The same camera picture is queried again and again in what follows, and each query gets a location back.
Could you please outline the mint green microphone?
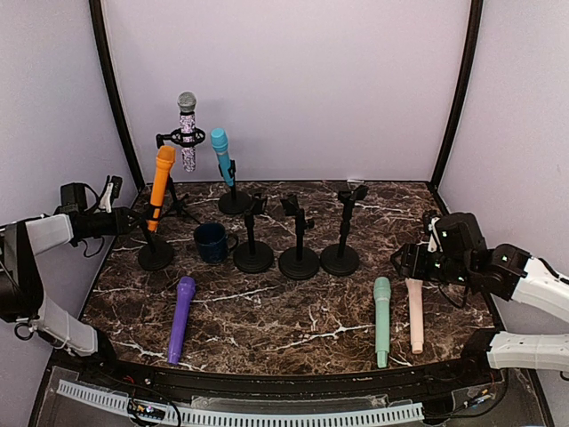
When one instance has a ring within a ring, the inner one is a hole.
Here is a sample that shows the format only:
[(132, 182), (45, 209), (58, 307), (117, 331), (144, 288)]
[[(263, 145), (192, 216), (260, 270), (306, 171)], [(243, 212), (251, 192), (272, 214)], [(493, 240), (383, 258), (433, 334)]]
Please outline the mint green microphone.
[(377, 367), (386, 368), (390, 350), (390, 297), (389, 279), (379, 277), (373, 286), (375, 303), (375, 354)]

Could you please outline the pale pink microphone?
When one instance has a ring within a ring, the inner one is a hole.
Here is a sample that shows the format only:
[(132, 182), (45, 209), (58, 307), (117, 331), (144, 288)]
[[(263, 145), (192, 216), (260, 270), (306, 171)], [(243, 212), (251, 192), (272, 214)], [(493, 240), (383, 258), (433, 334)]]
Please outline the pale pink microphone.
[(413, 354), (422, 354), (424, 345), (422, 285), (418, 279), (407, 278), (410, 344)]

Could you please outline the orange microphone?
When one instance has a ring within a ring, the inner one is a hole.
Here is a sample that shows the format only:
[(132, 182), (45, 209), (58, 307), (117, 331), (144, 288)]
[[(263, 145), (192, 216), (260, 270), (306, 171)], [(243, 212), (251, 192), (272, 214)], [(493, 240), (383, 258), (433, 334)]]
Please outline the orange microphone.
[(156, 171), (149, 201), (148, 230), (150, 232), (155, 232), (158, 227), (166, 187), (175, 163), (175, 153), (175, 148), (162, 146), (156, 155)]

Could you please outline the purple microphone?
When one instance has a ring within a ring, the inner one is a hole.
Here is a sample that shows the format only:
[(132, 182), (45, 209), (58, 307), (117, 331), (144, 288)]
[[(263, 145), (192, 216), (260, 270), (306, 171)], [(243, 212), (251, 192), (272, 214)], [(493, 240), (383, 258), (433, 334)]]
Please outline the purple microphone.
[(177, 285), (177, 299), (172, 319), (167, 363), (178, 365), (185, 340), (190, 305), (196, 293), (196, 281), (184, 276)]

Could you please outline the silver glitter microphone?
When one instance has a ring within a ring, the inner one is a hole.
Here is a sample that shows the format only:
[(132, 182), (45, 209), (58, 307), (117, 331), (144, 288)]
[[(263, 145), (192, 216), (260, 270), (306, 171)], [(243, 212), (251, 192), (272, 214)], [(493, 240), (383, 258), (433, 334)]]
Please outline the silver glitter microphone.
[(196, 150), (194, 132), (196, 130), (196, 96), (192, 92), (183, 92), (178, 97), (180, 110), (180, 134), (184, 146), (181, 149), (181, 160), (184, 170), (192, 173), (196, 170)]

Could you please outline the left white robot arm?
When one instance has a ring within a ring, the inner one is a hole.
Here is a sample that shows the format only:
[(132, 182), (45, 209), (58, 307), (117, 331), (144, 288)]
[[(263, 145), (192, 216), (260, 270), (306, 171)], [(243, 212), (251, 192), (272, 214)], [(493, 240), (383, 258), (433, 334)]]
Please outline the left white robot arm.
[(108, 336), (61, 308), (47, 293), (37, 258), (59, 246), (78, 246), (89, 238), (127, 235), (143, 223), (129, 207), (113, 207), (123, 179), (109, 176), (103, 191), (88, 203), (92, 188), (81, 182), (60, 187), (60, 205), (1, 227), (1, 320), (14, 325), (15, 336), (29, 341), (38, 335), (72, 357), (92, 359), (90, 371), (107, 388), (125, 380), (124, 366)]

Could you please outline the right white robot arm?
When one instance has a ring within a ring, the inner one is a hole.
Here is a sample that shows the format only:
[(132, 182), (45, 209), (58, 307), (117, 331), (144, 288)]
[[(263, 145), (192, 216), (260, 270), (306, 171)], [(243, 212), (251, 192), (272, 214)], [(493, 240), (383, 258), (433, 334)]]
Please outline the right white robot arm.
[[(548, 262), (511, 244), (486, 245), (472, 213), (443, 216), (430, 211), (423, 224), (429, 239), (404, 244), (390, 261), (397, 274), (438, 285), (463, 286), (472, 294), (492, 294), (568, 319), (568, 277)], [(471, 386), (491, 369), (568, 370), (566, 334), (513, 334), (482, 329), (468, 345), (472, 350), (454, 366), (453, 377)]]

